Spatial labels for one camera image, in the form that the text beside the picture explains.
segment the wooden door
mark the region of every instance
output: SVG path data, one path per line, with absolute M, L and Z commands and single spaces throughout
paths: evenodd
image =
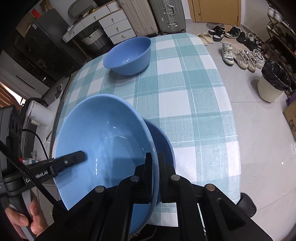
M 196 22 L 238 26 L 239 0 L 192 0 Z

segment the power cord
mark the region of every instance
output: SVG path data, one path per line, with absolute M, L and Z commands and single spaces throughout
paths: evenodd
M 33 132 L 33 131 L 29 130 L 29 129 L 22 129 L 22 131 L 30 132 L 30 133 L 34 134 L 38 138 L 38 140 L 39 140 L 39 142 L 40 142 L 40 144 L 42 146 L 42 149 L 44 151 L 45 157 L 46 157 L 46 159 L 48 159 L 48 156 L 46 154 L 46 150 L 44 148 L 44 145 L 42 144 L 42 141 L 41 141 L 40 137 L 35 132 Z
M 58 203 L 58 201 L 47 191 L 47 189 L 37 180 L 34 174 L 21 163 L 18 158 L 12 153 L 6 145 L 0 141 L 0 151 L 10 160 L 10 162 L 27 178 L 29 178 L 32 183 L 39 189 L 39 191 L 54 205 L 61 213 L 65 213 L 67 210 Z

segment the beige slipper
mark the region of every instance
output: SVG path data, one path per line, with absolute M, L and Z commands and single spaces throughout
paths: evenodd
M 209 43 L 209 44 L 213 44 L 214 40 L 212 38 L 212 36 L 208 33 L 204 33 L 203 36 L 205 37 L 205 40 Z
M 207 42 L 207 40 L 205 39 L 205 37 L 202 34 L 198 34 L 197 35 L 203 42 L 204 45 L 208 45 L 209 43 Z

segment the gray suitcase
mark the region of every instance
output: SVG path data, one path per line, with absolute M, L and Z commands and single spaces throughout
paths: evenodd
M 163 35 L 185 33 L 186 23 L 181 0 L 149 0 Z
M 137 36 L 158 33 L 158 28 L 147 0 L 120 0 L 120 5 Z

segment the teal and white checkered tablecloth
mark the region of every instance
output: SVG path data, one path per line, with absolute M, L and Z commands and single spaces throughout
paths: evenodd
M 192 183 L 216 185 L 233 202 L 240 199 L 239 143 L 230 101 L 217 67 L 200 38 L 171 34 L 151 38 L 151 61 L 140 74 L 118 75 L 102 55 L 82 67 L 65 100 L 57 127 L 84 99 L 117 95 L 169 138 L 176 173 Z M 176 204 L 159 204 L 150 224 L 178 226 Z

